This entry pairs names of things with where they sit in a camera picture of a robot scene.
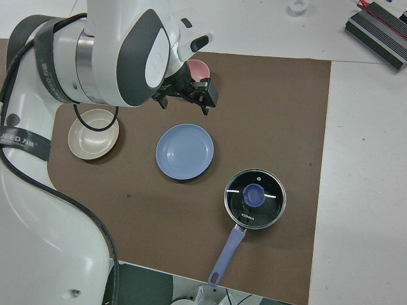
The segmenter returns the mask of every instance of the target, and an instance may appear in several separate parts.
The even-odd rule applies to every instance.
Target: pan handle
[[[236,225],[229,235],[228,241],[224,246],[221,255],[217,259],[217,262],[208,278],[208,284],[212,287],[219,285],[226,268],[233,257],[237,247],[240,245],[240,242],[243,240],[246,233],[246,229]]]

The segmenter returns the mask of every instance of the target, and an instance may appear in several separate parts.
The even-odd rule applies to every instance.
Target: white tabletop
[[[309,304],[404,304],[407,289],[407,71],[344,31],[357,0],[172,0],[211,23],[206,51],[332,60]],[[407,0],[378,0],[395,16]],[[85,0],[2,1],[0,37],[23,17],[69,16]]]

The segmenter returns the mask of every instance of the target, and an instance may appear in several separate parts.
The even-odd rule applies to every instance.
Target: brown mat
[[[306,304],[331,64],[212,53],[196,58],[209,65],[219,91],[207,117],[178,100],[166,111],[153,101],[122,108],[113,150],[83,161],[68,148],[75,117],[71,106],[62,106],[51,180],[106,223],[121,260],[206,281],[234,226],[223,204],[226,184],[246,168],[268,170],[286,188],[286,211],[276,225],[248,231],[221,284]],[[215,154],[201,176],[179,183],[160,171],[155,148],[165,131],[182,123],[205,128]]]

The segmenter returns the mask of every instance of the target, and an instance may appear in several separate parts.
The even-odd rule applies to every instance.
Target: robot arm
[[[40,37],[36,47],[51,40],[52,48],[48,55],[27,49],[2,96],[0,304],[102,302],[113,242],[95,215],[55,190],[46,168],[64,100],[138,106],[154,97],[164,107],[172,95],[204,113],[216,105],[210,79],[194,82],[185,63],[212,40],[197,30],[202,21],[194,14],[173,14],[163,0],[89,0],[88,10],[86,20],[52,30],[51,39],[46,30],[56,20],[46,17],[29,18],[10,37],[8,59],[16,40]],[[28,35],[16,38],[27,25]],[[32,154],[39,147],[40,158]]]

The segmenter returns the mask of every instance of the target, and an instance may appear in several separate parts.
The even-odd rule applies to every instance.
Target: blue plate
[[[214,143],[202,127],[181,124],[163,134],[155,152],[157,164],[171,178],[186,180],[203,173],[212,161]]]

